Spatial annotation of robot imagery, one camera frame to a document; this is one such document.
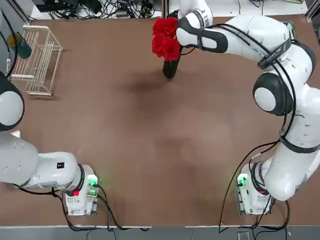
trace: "white plastic housing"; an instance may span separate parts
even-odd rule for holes
[[[22,185],[38,165],[38,151],[32,144],[0,132],[0,182]]]
[[[23,111],[24,104],[16,92],[5,91],[0,94],[0,124],[15,125],[20,120]]]
[[[51,188],[65,186],[76,176],[77,161],[70,152],[39,153],[35,173],[25,188]]]

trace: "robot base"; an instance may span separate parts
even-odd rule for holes
[[[263,212],[267,214],[270,210],[270,195],[263,195],[255,189],[248,164],[236,178],[236,199],[241,215],[261,215]]]
[[[84,183],[81,190],[75,191],[74,196],[64,194],[69,216],[97,214],[99,188],[93,187],[93,185],[99,184],[99,179],[90,166],[82,165],[82,167],[84,170]]]

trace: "black vase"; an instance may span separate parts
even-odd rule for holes
[[[165,75],[165,77],[170,81],[175,75],[176,75],[176,71],[179,65],[179,61],[180,61],[180,57],[175,61],[166,61],[164,60],[163,63],[163,74]]]

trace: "green light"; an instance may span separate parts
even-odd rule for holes
[[[246,183],[247,183],[247,179],[248,179],[248,174],[241,173],[237,177],[237,182],[238,182],[239,185],[245,186]]]

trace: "floor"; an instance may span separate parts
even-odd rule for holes
[[[243,230],[233,227],[218,234],[217,228],[154,227],[147,232],[140,229],[126,231],[115,230],[116,240],[236,240],[237,233]],[[1,240],[114,240],[112,232],[105,229],[87,232],[73,232],[67,227],[14,228],[0,229]],[[287,240],[318,240],[320,227],[294,226],[288,227]],[[262,233],[258,240],[284,240],[285,232]]]

